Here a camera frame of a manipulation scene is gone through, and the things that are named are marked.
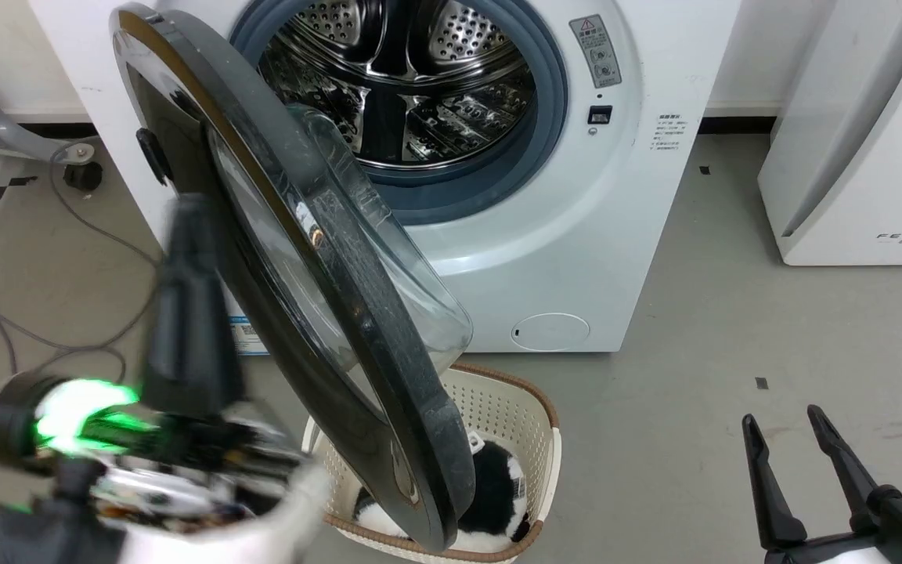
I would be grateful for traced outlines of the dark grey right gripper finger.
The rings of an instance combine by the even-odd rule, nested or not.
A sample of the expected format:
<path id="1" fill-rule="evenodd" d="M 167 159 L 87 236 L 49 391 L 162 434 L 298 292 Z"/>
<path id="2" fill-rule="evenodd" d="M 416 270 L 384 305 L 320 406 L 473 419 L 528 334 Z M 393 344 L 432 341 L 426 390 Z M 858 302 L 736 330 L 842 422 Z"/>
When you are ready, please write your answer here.
<path id="1" fill-rule="evenodd" d="M 810 404 L 806 408 L 806 415 L 811 422 L 817 445 L 830 458 L 837 475 L 850 510 L 849 526 L 852 532 L 859 535 L 896 535 L 897 522 L 887 513 L 886 504 L 900 499 L 900 490 L 895 486 L 876 482 L 823 408 Z"/>
<path id="2" fill-rule="evenodd" d="M 741 430 L 761 547 L 767 551 L 797 547 L 806 541 L 806 528 L 792 514 L 774 477 L 770 448 L 754 415 L 742 418 Z"/>

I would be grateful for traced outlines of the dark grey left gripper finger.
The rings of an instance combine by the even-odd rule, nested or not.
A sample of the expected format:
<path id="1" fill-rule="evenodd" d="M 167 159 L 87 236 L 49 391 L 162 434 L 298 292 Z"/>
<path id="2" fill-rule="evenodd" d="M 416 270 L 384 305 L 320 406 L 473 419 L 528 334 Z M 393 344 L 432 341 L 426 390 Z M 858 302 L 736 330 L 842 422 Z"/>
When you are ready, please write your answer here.
<path id="1" fill-rule="evenodd" d="M 246 397 L 215 227 L 204 196 L 175 202 L 140 368 L 144 406 L 193 420 L 221 417 Z"/>

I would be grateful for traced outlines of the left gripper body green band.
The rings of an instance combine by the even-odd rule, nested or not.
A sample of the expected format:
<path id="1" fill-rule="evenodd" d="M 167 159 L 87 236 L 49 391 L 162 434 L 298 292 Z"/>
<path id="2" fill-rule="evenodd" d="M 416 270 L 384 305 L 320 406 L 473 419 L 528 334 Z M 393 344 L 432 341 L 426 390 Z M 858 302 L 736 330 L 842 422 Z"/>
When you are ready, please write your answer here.
<path id="1" fill-rule="evenodd" d="M 16 374 L 0 386 L 0 467 L 61 481 L 70 460 L 96 477 L 78 495 L 108 525 L 226 527 L 283 500 L 303 454 L 261 421 L 147 410 L 128 386 Z"/>

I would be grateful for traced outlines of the black round washing machine door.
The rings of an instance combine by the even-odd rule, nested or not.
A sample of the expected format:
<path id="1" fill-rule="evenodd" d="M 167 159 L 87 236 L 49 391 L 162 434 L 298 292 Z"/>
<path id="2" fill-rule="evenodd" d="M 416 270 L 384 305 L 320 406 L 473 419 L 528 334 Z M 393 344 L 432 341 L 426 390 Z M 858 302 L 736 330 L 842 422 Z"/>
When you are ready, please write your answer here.
<path id="1" fill-rule="evenodd" d="M 185 11 L 126 2 L 108 28 L 150 178 L 207 204 L 223 282 L 373 499 L 423 549 L 450 548 L 476 489 L 441 381 L 464 311 L 322 112 L 280 101 Z"/>

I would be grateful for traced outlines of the white front-load washing machine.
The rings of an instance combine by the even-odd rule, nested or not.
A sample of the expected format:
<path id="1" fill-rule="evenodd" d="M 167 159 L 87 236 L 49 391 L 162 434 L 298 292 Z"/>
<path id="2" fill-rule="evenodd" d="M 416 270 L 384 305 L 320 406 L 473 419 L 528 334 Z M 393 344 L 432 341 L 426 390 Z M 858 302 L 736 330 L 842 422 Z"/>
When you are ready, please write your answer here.
<path id="1" fill-rule="evenodd" d="M 160 233 L 173 197 L 150 178 L 137 146 L 139 119 L 118 72 L 108 17 L 126 2 L 182 10 L 232 45 L 230 28 L 250 0 L 27 2 L 137 207 Z M 404 224 L 373 188 L 466 315 L 471 335 L 463 350 L 522 353 L 527 350 L 511 337 L 515 324 L 563 312 L 583 318 L 590 336 L 559 353 L 615 353 L 654 260 L 741 0 L 533 5 L 561 50 L 567 82 L 561 138 L 536 176 L 488 210 L 430 225 Z M 593 14 L 604 18 L 611 35 L 620 85 L 594 88 L 568 25 Z M 590 106 L 613 106 L 611 124 L 588 125 Z"/>

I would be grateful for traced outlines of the steel washing machine drum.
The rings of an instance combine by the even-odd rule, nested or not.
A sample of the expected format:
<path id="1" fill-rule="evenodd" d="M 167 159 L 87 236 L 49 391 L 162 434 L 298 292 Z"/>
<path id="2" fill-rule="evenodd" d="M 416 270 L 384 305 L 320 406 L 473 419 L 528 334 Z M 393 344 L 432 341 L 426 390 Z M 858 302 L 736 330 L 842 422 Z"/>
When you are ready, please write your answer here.
<path id="1" fill-rule="evenodd" d="M 261 47 L 258 71 L 380 170 L 464 163 L 503 142 L 536 101 L 511 37 L 458 0 L 310 0 Z"/>

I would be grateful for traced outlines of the grey rubber door gasket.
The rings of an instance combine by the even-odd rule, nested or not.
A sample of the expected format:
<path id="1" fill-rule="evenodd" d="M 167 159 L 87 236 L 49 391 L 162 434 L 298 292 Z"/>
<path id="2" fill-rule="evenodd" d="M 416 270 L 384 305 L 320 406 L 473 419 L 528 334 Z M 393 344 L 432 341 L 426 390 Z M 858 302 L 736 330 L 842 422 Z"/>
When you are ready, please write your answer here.
<path id="1" fill-rule="evenodd" d="M 308 1 L 250 0 L 230 28 L 229 42 L 258 69 L 261 47 L 280 23 Z M 530 66 L 536 101 L 505 140 L 464 163 L 438 170 L 396 171 L 370 167 L 355 157 L 406 225 L 461 220 L 505 201 L 547 163 L 565 124 L 565 62 L 533 0 L 458 1 L 475 6 L 511 37 Z"/>

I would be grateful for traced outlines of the blue and white energy label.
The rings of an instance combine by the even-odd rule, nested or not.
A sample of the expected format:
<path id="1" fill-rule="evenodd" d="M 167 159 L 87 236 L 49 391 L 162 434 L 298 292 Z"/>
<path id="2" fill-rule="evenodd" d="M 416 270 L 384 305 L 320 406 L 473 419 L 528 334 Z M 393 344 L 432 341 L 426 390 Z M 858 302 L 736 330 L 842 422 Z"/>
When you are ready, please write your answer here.
<path id="1" fill-rule="evenodd" d="M 254 325 L 246 315 L 233 312 L 229 315 L 229 324 L 232 328 L 233 339 L 235 339 L 236 351 L 240 356 L 269 355 L 260 335 L 255 331 Z"/>

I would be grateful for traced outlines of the black caster wheel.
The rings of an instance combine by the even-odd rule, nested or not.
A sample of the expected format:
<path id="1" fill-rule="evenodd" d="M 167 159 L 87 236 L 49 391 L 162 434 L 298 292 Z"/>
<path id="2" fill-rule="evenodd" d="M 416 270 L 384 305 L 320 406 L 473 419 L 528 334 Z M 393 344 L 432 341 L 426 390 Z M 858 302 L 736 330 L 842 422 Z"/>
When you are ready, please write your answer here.
<path id="1" fill-rule="evenodd" d="M 92 193 L 103 182 L 103 166 L 94 161 L 96 148 L 89 143 L 75 144 L 69 150 L 69 156 L 75 158 L 75 163 L 65 164 L 62 179 L 66 186 L 80 190 L 83 193 Z"/>

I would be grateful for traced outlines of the round white filter cover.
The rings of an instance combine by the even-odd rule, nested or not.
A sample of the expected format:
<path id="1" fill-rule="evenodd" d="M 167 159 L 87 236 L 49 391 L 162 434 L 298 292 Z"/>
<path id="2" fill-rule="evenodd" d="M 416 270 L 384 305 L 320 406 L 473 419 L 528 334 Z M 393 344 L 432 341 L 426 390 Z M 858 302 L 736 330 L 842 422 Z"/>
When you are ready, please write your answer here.
<path id="1" fill-rule="evenodd" d="M 544 312 L 515 324 L 511 337 L 516 346 L 538 353 L 572 350 L 590 336 L 583 318 L 563 312 Z"/>

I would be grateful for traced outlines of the cream perforated laundry basket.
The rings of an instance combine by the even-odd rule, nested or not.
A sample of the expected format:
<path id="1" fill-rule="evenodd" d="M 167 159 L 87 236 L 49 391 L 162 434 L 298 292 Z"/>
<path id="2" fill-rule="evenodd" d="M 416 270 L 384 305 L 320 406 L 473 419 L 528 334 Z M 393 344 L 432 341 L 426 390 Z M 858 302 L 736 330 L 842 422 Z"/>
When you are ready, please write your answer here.
<path id="1" fill-rule="evenodd" d="M 303 450 L 325 465 L 334 484 L 323 521 L 351 541 L 393 557 L 420 564 L 511 564 L 540 535 L 561 474 L 562 438 L 552 402 L 535 385 L 485 367 L 456 363 L 441 382 L 462 415 L 466 428 L 504 446 L 524 472 L 529 532 L 517 543 L 494 553 L 423 549 L 410 540 L 355 524 L 355 494 L 361 482 L 333 448 L 314 418 L 305 423 Z"/>

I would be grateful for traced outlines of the black and white plush toy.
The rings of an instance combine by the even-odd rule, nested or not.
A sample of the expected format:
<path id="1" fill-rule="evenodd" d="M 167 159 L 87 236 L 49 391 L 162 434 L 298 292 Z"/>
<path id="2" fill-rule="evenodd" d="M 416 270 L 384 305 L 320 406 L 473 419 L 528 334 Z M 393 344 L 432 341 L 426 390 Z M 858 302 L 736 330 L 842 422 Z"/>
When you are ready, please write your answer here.
<path id="1" fill-rule="evenodd" d="M 529 496 L 519 458 L 491 439 L 469 433 L 476 477 L 471 506 L 458 520 L 450 549 L 497 553 L 529 532 Z"/>

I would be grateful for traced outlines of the white appliance with grey stripe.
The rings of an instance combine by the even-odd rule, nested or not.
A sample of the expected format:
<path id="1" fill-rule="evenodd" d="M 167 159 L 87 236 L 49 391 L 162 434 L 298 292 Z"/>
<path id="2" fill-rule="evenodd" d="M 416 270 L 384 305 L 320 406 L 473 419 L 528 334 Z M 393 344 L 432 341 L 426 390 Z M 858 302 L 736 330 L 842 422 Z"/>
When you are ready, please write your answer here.
<path id="1" fill-rule="evenodd" d="M 902 266 L 902 0 L 834 0 L 758 176 L 788 266 Z"/>

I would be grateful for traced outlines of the grey warning sticker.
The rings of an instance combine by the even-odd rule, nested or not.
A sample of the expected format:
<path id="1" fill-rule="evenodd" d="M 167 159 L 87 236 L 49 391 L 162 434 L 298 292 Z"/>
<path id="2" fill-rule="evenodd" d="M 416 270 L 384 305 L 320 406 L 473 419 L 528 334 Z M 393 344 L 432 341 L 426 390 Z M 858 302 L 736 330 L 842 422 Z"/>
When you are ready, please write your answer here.
<path id="1" fill-rule="evenodd" d="M 576 18 L 568 25 L 579 43 L 594 88 L 620 85 L 622 72 L 604 18 L 593 14 Z"/>

